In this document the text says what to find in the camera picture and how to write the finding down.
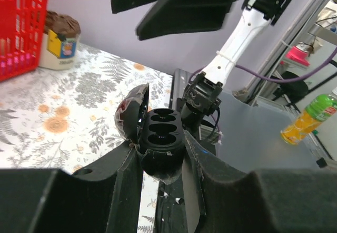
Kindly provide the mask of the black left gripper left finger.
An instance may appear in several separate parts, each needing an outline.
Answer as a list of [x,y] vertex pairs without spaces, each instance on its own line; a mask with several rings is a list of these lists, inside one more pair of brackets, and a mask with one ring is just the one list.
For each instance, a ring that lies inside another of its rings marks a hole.
[[1,232],[136,232],[143,172],[123,142],[91,164],[1,170]]

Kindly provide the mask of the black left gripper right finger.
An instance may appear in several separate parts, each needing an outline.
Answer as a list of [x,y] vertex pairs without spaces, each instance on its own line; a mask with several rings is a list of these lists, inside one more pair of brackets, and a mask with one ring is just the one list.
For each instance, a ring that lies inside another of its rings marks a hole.
[[182,180],[188,232],[336,232],[336,172],[244,173],[184,133]]

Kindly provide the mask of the long black earbud charging case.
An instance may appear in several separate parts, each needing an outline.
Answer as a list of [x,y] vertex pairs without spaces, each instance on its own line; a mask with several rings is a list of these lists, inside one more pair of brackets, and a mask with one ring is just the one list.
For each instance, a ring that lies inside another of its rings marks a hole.
[[131,89],[115,111],[115,126],[135,148],[142,169],[168,185],[174,176],[169,164],[185,153],[182,120],[176,110],[149,110],[149,92],[149,84]]

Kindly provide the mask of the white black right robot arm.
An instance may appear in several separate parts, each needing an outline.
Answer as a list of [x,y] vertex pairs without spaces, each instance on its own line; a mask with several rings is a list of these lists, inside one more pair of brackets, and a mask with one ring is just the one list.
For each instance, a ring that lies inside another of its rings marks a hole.
[[[170,34],[219,30],[236,0],[111,0],[117,14],[146,4],[152,8],[136,28],[139,40]],[[244,0],[240,20],[214,59],[190,82],[183,94],[182,123],[195,132],[202,119],[217,111],[219,94],[253,40],[277,23],[291,0]]]

